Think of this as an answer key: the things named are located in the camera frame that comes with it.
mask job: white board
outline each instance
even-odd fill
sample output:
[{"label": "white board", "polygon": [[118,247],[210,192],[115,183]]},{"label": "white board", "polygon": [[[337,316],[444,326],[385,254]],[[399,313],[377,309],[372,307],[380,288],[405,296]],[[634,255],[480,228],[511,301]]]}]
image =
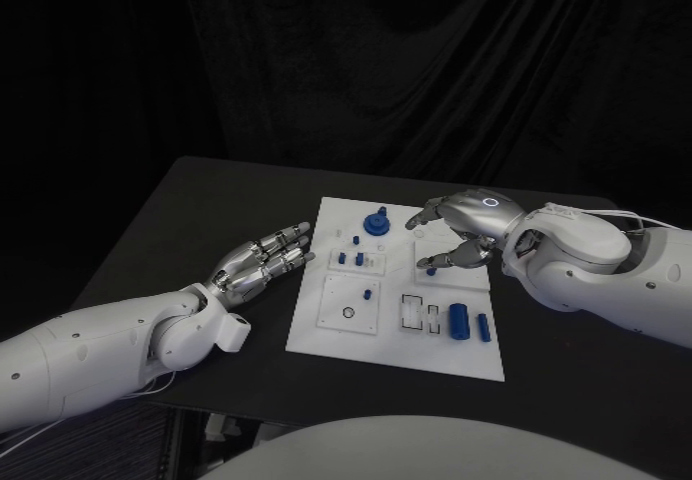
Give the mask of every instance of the white board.
[{"label": "white board", "polygon": [[[380,206],[386,207],[390,227],[385,235],[374,237],[363,229],[363,220]],[[485,267],[438,269],[434,276],[415,268],[416,256],[449,251],[461,242],[441,220],[413,231],[405,229],[418,211],[400,205],[321,199],[310,247],[315,258],[302,273],[285,349],[504,381]],[[359,237],[357,245],[353,236]],[[343,264],[340,252],[346,254]],[[353,263],[357,253],[370,259],[359,267]],[[363,297],[366,289],[369,300]],[[449,337],[448,308],[454,303],[468,309],[468,340]],[[350,318],[343,314],[346,308],[354,311]],[[487,317],[487,343],[480,339],[480,313]],[[405,328],[413,324],[422,328]]]}]

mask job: black backdrop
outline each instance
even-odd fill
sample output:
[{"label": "black backdrop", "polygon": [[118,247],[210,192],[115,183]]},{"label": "black backdrop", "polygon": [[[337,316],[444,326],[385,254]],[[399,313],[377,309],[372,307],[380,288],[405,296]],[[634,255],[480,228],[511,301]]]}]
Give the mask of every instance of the black backdrop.
[{"label": "black backdrop", "polygon": [[184,154],[595,194],[692,226],[686,0],[0,11],[5,336],[69,307]]}]

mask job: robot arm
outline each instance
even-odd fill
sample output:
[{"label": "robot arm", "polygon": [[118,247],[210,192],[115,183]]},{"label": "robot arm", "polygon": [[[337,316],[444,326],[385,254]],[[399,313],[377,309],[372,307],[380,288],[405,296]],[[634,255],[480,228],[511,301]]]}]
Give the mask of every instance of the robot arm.
[{"label": "robot arm", "polygon": [[0,433],[67,418],[194,366],[213,345],[236,352],[249,324],[227,310],[314,258],[301,223],[222,259],[204,284],[69,312],[0,343]]},{"label": "robot arm", "polygon": [[585,211],[550,203],[526,214],[484,189],[429,200],[406,228],[435,219],[444,219],[464,243],[421,259],[418,268],[475,268],[498,248],[504,274],[546,307],[586,310],[692,348],[690,231],[656,227],[621,232]]}]

